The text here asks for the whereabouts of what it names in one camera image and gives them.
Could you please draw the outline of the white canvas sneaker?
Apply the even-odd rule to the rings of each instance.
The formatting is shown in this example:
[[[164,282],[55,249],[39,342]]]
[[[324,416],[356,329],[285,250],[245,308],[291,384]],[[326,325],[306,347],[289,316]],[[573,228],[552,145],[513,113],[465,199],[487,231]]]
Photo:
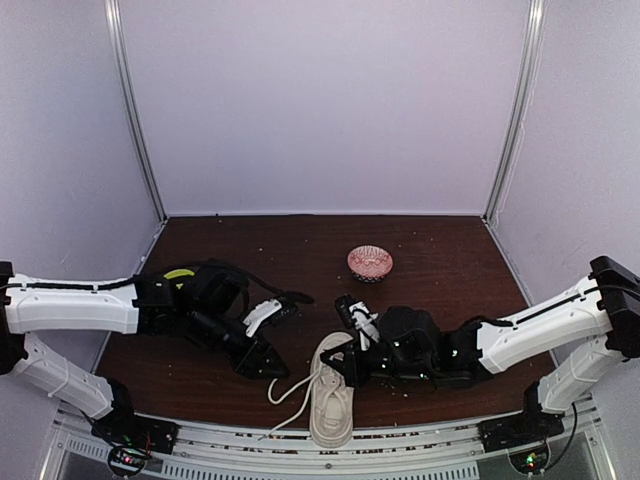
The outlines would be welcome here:
[[[327,335],[311,361],[309,431],[312,440],[325,449],[342,447],[352,437],[354,389],[345,384],[342,374],[321,361],[321,354],[351,339],[344,332]]]

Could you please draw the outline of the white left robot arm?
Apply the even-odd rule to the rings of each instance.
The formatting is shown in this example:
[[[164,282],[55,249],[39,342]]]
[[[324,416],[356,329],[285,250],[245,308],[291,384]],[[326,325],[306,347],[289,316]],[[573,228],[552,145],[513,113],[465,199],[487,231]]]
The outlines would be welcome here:
[[[311,297],[269,285],[210,259],[114,281],[54,281],[1,265],[1,371],[30,382],[105,426],[123,444],[144,433],[127,388],[95,377],[38,342],[45,330],[87,330],[184,338],[222,350],[250,380],[279,379],[288,367],[261,330],[295,314]]]

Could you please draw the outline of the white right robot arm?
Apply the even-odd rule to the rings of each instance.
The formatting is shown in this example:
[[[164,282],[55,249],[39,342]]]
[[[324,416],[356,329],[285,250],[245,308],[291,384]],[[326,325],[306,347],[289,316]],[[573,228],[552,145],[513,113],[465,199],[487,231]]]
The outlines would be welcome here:
[[[574,340],[584,343],[567,364],[534,388],[538,403],[513,419],[519,440],[535,440],[608,368],[639,355],[639,277],[608,256],[555,297],[507,317],[473,317],[443,331],[425,310],[393,306],[383,315],[344,295],[335,302],[357,338],[321,353],[347,386],[373,377],[427,380],[434,387],[469,388],[510,367]]]

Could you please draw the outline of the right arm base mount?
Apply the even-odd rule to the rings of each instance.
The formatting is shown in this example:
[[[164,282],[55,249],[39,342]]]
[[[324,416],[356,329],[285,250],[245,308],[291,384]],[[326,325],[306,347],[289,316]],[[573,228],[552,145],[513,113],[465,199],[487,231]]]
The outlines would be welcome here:
[[[526,400],[521,412],[484,420],[477,428],[485,453],[505,450],[516,472],[534,476],[552,466],[549,439],[564,432],[563,420],[563,413],[545,413],[533,400]]]

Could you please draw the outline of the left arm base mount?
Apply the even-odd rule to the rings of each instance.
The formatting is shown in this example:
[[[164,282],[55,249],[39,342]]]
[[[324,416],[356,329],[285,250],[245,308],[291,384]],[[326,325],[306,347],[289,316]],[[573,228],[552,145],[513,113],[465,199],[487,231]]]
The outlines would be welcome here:
[[[179,426],[175,422],[137,415],[128,389],[120,382],[107,379],[113,399],[112,410],[94,419],[85,415],[91,434],[106,442],[111,449],[107,466],[118,478],[138,475],[153,459],[153,453],[171,454]]]

